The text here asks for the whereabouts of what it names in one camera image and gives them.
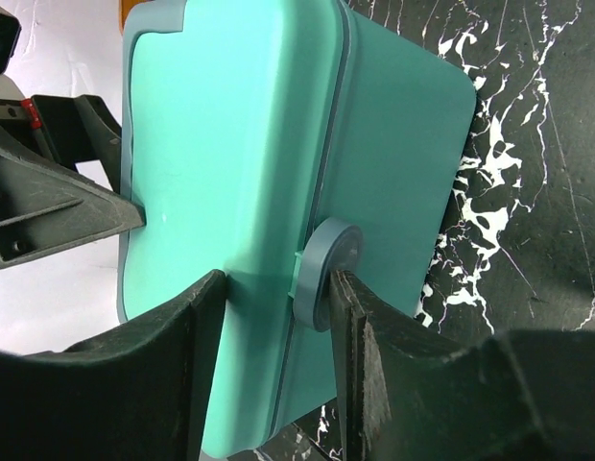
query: teal box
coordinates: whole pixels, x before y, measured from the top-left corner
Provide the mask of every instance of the teal box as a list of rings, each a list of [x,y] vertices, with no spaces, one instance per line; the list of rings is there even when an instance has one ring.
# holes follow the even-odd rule
[[[458,68],[337,0],[155,0],[125,31],[122,237],[132,319],[211,269],[230,295],[203,450],[265,443],[335,397],[329,332],[296,320],[300,252],[361,229],[357,275],[412,314],[475,107]]]

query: black and white marble countertop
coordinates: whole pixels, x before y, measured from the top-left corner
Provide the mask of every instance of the black and white marble countertop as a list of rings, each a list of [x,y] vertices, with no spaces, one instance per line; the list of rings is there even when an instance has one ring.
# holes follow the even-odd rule
[[[417,318],[467,345],[595,328],[595,0],[349,4],[479,94]],[[332,460],[336,416],[332,401],[297,423]]]

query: turquoise case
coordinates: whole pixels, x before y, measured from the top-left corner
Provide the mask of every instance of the turquoise case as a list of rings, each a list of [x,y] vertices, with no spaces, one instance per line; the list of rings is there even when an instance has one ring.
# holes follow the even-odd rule
[[[125,30],[119,312],[230,278],[203,450],[265,443],[335,397],[329,332],[289,292],[313,230],[361,228],[357,275],[414,313],[475,107],[458,68],[337,0],[155,0]]]

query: red component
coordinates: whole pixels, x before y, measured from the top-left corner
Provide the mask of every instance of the red component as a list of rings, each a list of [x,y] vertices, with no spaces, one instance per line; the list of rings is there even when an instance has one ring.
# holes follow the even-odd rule
[[[31,99],[25,99],[24,101],[20,102],[20,106],[22,106],[23,109],[27,111],[27,114],[31,119],[31,128],[34,130],[41,128],[41,119],[39,118],[36,107],[33,105],[33,101]]]

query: table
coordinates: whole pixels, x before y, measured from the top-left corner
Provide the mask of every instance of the table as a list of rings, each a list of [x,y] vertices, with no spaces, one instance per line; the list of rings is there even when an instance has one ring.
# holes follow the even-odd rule
[[[595,0],[350,6],[460,66],[479,94],[417,318],[467,345],[595,329]],[[297,422],[334,460],[336,417],[332,401]]]

